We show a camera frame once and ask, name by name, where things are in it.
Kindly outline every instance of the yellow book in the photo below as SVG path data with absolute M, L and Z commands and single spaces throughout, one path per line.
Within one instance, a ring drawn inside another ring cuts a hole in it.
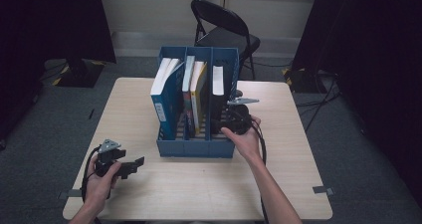
M 205 62 L 195 62 L 190 82 L 190 97 L 192 100 L 195 132 L 198 134 L 201 130 L 203 112 L 206 111 L 208 102 L 207 65 Z

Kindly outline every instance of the metal bracket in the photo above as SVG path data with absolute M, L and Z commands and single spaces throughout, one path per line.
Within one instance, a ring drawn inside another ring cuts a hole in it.
M 327 196 L 332 196 L 335 194 L 334 189 L 332 189 L 332 187 L 330 188 L 325 188 L 324 186 L 315 186 L 313 187 L 314 193 L 318 194 L 318 193 L 325 193 Z
M 113 149 L 121 147 L 121 144 L 111 139 L 106 139 L 100 147 L 99 153 L 104 153 Z
M 258 99 L 249 99 L 249 98 L 235 98 L 234 100 L 228 101 L 227 105 L 229 106 L 237 106 L 237 105 L 244 105 L 249 103 L 258 103 L 260 100 Z
M 67 192 L 60 192 L 57 199 L 67 200 L 69 197 L 82 197 L 81 189 L 71 189 Z

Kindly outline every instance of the wooden table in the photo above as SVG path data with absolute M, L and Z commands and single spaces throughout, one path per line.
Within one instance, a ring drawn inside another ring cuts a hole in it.
M 149 95 L 153 79 L 120 78 L 115 82 L 88 154 L 106 138 L 127 150 L 120 161 L 145 156 L 145 164 L 119 180 L 100 219 L 110 220 L 262 220 L 260 194 L 245 159 L 160 157 L 158 118 Z M 262 119 L 267 165 L 302 219 L 332 215 L 289 87 L 284 83 L 239 82 L 250 113 Z M 84 163 L 74 188 L 81 187 Z M 70 197 L 63 211 L 71 219 L 82 206 Z

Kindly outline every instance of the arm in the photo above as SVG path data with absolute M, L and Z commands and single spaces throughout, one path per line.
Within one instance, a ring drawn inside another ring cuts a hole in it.
M 88 173 L 95 172 L 97 157 L 90 161 Z M 104 177 L 96 174 L 90 176 L 87 184 L 87 196 L 84 205 L 69 223 L 93 223 L 94 219 L 103 211 L 110 188 L 114 188 L 116 177 L 113 177 L 120 169 L 121 163 L 113 164 Z
M 255 121 L 254 125 L 259 125 L 261 120 L 254 116 L 252 118 Z M 235 143 L 236 148 L 251 167 L 267 210 L 269 222 L 271 224 L 302 223 L 295 208 L 265 166 L 261 158 L 259 138 L 256 132 L 250 128 L 245 134 L 238 135 L 226 127 L 221 128 L 221 131 Z

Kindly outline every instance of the black controller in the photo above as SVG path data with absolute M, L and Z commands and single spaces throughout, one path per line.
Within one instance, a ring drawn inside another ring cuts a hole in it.
M 237 134 L 244 134 L 252 126 L 252 118 L 249 109 L 245 105 L 230 106 L 227 108 L 227 120 L 211 120 L 211 132 L 218 133 L 224 126 Z
M 96 174 L 104 176 L 109 168 L 119 158 L 126 156 L 126 150 L 119 150 L 120 144 L 112 140 L 106 139 L 99 150 L 99 158 L 96 161 Z M 121 179 L 127 179 L 132 173 L 137 173 L 137 169 L 143 166 L 144 157 L 134 162 L 123 162 L 120 169 L 114 176 L 121 176 Z

